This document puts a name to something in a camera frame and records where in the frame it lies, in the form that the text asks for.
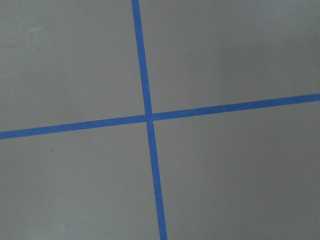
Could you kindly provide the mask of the blue tape strip crosswise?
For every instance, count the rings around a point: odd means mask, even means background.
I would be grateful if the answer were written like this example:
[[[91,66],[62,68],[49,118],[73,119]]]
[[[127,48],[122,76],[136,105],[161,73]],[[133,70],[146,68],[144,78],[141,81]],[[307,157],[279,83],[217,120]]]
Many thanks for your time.
[[[249,102],[241,102],[241,103],[233,103],[233,104],[225,104],[225,105],[216,105],[216,106],[208,106],[208,107],[200,107],[200,108],[192,108],[192,109],[159,112],[159,113],[152,114],[151,119],[154,121],[162,121],[162,120],[179,119],[179,118],[212,115],[212,114],[220,114],[220,113],[228,113],[228,112],[238,112],[238,111],[244,111],[244,110],[311,103],[311,102],[318,102],[319,100],[320,100],[320,95],[318,93],[315,93],[315,94],[307,94],[307,95],[299,95],[299,96],[290,96],[290,97],[282,97],[282,98],[274,98],[274,99],[266,99],[266,100],[257,100],[257,101],[249,101]],[[2,131],[0,133],[0,138],[2,140],[5,140],[5,139],[37,136],[37,135],[47,135],[47,134],[72,132],[72,131],[88,130],[88,129],[95,129],[95,128],[104,128],[104,127],[111,127],[111,126],[130,125],[130,124],[144,123],[147,121],[147,119],[148,117],[145,115],[133,115],[133,116],[118,117],[118,118],[110,118],[110,119],[101,119],[101,120],[59,124],[59,125],[51,125],[51,126],[43,126],[43,127],[35,127],[35,128],[9,130],[9,131]]]

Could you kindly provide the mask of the blue tape strip lengthwise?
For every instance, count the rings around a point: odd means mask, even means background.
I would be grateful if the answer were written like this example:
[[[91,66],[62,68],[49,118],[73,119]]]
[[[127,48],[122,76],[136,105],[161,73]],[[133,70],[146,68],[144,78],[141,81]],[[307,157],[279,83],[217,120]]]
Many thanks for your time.
[[[136,48],[137,48],[141,88],[142,88],[142,97],[143,97],[143,105],[144,105],[144,115],[145,115],[145,123],[146,123],[147,139],[148,139],[148,148],[149,148],[149,156],[150,156],[150,165],[151,165],[151,173],[152,173],[154,198],[155,198],[158,232],[159,232],[159,238],[161,240],[166,240],[168,238],[168,235],[167,235],[167,226],[166,226],[164,202],[163,202],[163,195],[162,195],[162,184],[161,184],[161,176],[160,176],[160,168],[159,168],[159,160],[158,160],[158,152],[157,152],[157,142],[156,142],[156,135],[155,135],[155,128],[154,128],[152,100],[151,100],[148,67],[147,67],[147,60],[146,60],[146,53],[145,53],[140,2],[138,0],[132,0],[131,7],[132,7],[132,14],[133,14],[134,32],[135,32],[135,40],[136,40]]]

